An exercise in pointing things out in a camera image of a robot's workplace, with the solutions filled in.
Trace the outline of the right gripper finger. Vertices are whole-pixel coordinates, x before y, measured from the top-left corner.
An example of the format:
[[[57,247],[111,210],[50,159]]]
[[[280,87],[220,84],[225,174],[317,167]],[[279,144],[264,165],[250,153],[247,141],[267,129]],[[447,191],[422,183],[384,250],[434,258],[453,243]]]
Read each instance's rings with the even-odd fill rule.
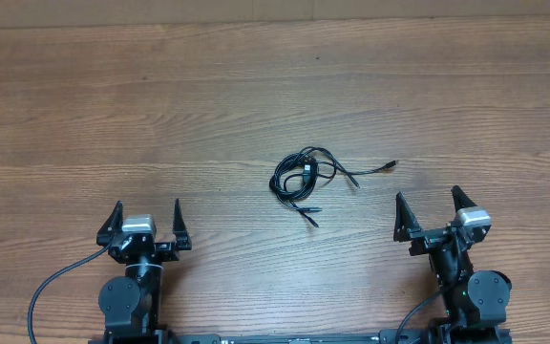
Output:
[[[396,194],[395,231],[419,231],[421,226],[410,209],[402,192]]]
[[[459,211],[464,208],[476,207],[474,203],[461,189],[459,185],[455,185],[451,189],[452,197],[454,201],[455,211]]]

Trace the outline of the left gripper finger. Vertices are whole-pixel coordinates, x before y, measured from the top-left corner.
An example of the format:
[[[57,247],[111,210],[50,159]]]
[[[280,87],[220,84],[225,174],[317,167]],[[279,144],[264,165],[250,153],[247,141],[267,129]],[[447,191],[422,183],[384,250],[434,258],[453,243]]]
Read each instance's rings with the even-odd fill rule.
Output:
[[[102,225],[102,227],[97,232],[98,235],[111,235],[113,232],[118,231],[121,228],[123,221],[123,202],[117,201],[116,205],[108,217],[108,219],[105,221],[105,223]]]
[[[190,236],[189,236],[189,233],[187,231],[184,220],[182,218],[181,208],[180,208],[180,200],[179,199],[175,199],[174,219],[173,219],[173,225],[172,225],[172,232],[176,236],[176,242],[177,243],[189,243],[190,242]]]

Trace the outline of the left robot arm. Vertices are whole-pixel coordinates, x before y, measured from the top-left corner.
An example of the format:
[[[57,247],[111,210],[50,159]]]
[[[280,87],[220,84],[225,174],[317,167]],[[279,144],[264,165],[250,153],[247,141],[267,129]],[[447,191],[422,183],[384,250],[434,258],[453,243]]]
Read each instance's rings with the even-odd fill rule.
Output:
[[[99,292],[104,314],[102,343],[176,343],[176,335],[159,321],[163,264],[178,261],[192,248],[180,202],[174,203],[169,242],[156,240],[157,227],[150,214],[123,216],[117,202],[96,235],[96,243],[125,267],[122,276],[107,281]]]

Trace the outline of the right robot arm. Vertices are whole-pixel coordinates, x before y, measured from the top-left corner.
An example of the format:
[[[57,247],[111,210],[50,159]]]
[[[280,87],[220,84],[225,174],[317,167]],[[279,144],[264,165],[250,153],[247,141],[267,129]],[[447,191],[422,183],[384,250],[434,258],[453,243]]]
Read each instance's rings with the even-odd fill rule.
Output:
[[[470,248],[487,236],[492,219],[459,186],[451,189],[455,216],[442,228],[421,227],[404,195],[395,198],[393,240],[409,242],[411,256],[428,255],[438,290],[415,306],[396,329],[395,343],[510,343],[499,325],[507,318],[512,282],[497,270],[475,271]],[[406,330],[413,316],[442,298],[446,315],[425,330]]]

